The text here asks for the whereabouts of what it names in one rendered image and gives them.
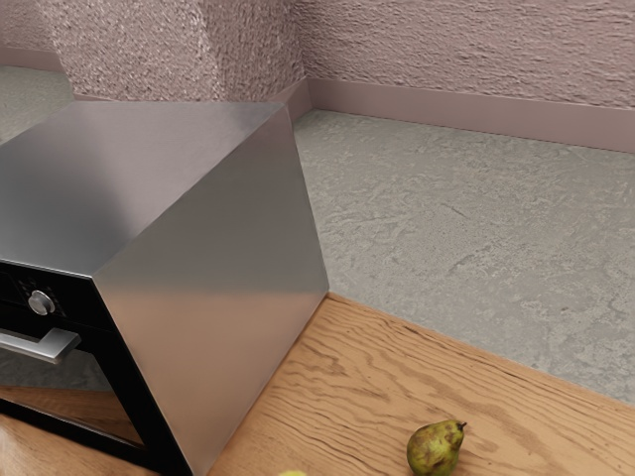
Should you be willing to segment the stainless steel oven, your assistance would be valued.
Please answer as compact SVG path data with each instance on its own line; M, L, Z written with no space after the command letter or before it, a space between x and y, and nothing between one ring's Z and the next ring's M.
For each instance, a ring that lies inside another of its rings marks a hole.
M285 105L75 101L0 145L0 413L206 476L328 281Z

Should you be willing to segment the green brown pear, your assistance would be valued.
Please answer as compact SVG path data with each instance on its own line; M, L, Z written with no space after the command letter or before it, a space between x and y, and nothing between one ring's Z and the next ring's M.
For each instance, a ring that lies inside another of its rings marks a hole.
M418 428L407 443L407 461L415 476L450 476L459 457L466 421L448 419Z

